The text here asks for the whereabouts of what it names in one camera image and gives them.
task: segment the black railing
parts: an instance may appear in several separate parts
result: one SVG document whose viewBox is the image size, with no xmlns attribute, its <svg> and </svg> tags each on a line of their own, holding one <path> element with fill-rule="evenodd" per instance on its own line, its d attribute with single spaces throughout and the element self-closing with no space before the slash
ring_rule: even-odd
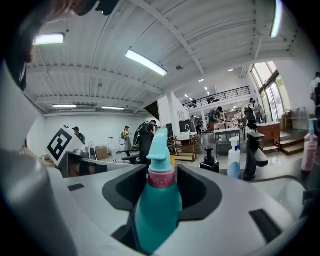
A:
<svg viewBox="0 0 320 256">
<path fill-rule="evenodd" d="M 197 107 L 205 106 L 211 103 L 221 102 L 221 101 L 225 101 L 225 100 L 229 100 L 232 98 L 236 98 L 243 95 L 249 95 L 249 94 L 250 94 L 249 86 L 245 86 L 245 87 L 241 87 L 233 90 L 227 90 L 227 91 L 220 92 L 213 95 L 208 95 L 207 97 L 197 99 L 196 101 L 190 101 L 182 105 L 186 110 L 190 110 L 192 108 L 197 108 Z"/>
</svg>

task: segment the sink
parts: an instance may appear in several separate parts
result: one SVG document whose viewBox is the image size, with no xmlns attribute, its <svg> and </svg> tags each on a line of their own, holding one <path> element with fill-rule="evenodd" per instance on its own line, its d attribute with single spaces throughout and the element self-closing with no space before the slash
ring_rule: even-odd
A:
<svg viewBox="0 0 320 256">
<path fill-rule="evenodd" d="M 285 177 L 251 184 L 280 203 L 295 220 L 299 219 L 304 208 L 303 194 L 306 189 L 298 181 Z"/>
</svg>

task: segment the white corrugated ceiling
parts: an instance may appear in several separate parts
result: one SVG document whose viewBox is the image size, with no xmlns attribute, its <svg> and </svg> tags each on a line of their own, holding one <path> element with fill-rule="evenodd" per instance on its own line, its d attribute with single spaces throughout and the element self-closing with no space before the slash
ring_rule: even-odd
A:
<svg viewBox="0 0 320 256">
<path fill-rule="evenodd" d="M 65 42 L 35 47 L 26 92 L 47 112 L 58 103 L 136 111 L 217 67 L 287 53 L 298 24 L 285 12 L 279 36 L 270 38 L 273 2 L 120 0 L 110 16 L 92 10 L 47 24 L 41 34 L 65 33 Z M 130 48 L 163 65 L 168 74 L 158 75 L 125 58 Z"/>
</svg>

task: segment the pink bottle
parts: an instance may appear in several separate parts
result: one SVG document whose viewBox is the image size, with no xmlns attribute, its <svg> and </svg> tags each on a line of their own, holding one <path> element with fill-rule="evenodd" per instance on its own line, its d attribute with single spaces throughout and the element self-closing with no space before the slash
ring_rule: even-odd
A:
<svg viewBox="0 0 320 256">
<path fill-rule="evenodd" d="M 314 167 L 314 162 L 318 147 L 318 137 L 315 135 L 314 120 L 309 119 L 309 133 L 304 137 L 304 151 L 301 170 L 311 172 Z"/>
</svg>

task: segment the recessed light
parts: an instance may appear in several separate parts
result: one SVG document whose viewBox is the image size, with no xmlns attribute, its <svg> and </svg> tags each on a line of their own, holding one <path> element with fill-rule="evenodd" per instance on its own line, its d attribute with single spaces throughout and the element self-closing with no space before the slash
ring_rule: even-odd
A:
<svg viewBox="0 0 320 256">
<path fill-rule="evenodd" d="M 275 14 L 270 37 L 276 38 L 280 29 L 283 12 L 283 4 L 280 0 L 275 0 Z"/>
<path fill-rule="evenodd" d="M 104 110 L 125 110 L 124 107 L 116 107 L 116 106 L 103 106 Z"/>
<path fill-rule="evenodd" d="M 63 44 L 65 40 L 64 34 L 42 34 L 37 36 L 33 40 L 34 46 L 39 45 L 52 45 L 52 44 Z"/>
<path fill-rule="evenodd" d="M 61 105 L 52 105 L 53 108 L 76 108 L 77 106 L 76 105 L 73 105 L 73 104 L 61 104 Z"/>
<path fill-rule="evenodd" d="M 162 67 L 160 67 L 159 65 L 157 65 L 156 63 L 152 62 L 151 60 L 141 56 L 140 54 L 132 51 L 132 50 L 128 50 L 125 54 L 125 56 L 135 62 L 138 62 L 144 66 L 146 66 L 147 68 L 157 72 L 158 74 L 160 74 L 161 76 L 165 76 L 166 74 L 168 74 L 168 72 L 166 70 L 164 70 Z"/>
</svg>

